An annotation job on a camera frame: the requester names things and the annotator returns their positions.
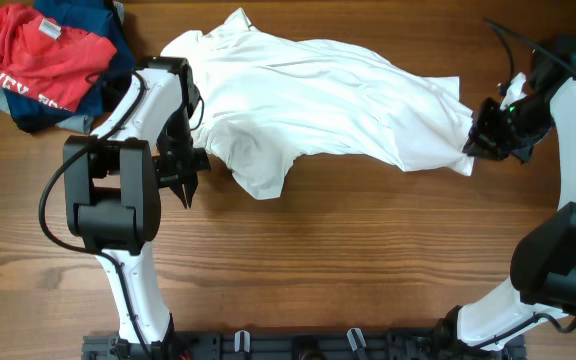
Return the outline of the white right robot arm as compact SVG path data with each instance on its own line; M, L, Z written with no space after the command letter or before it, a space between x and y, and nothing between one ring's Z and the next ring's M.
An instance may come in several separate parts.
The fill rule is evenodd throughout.
M501 85L502 102L482 103L463 151L527 162L536 145L556 131L558 207L518 243L506 280L438 321L430 340L435 354L508 355L513 340L542 323L560 333L576 330L576 36L530 46L530 74Z

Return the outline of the white Puma t-shirt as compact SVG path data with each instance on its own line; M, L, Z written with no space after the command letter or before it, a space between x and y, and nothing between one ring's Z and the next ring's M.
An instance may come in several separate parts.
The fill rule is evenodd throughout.
M334 40L292 41L258 30L243 10L208 33L169 42L188 60L205 103L196 144L253 198L274 199L303 155L367 155L405 172L470 175L472 124L456 76L423 77Z

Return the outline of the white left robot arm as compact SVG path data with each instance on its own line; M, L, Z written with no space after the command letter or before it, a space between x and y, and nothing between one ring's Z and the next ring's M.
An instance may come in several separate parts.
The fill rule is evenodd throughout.
M108 354L117 359L180 359L182 346L164 303L153 260L160 189L190 207L208 155L190 120L203 99L185 58L147 57L128 92L88 137L64 145L67 224L101 264L118 311Z

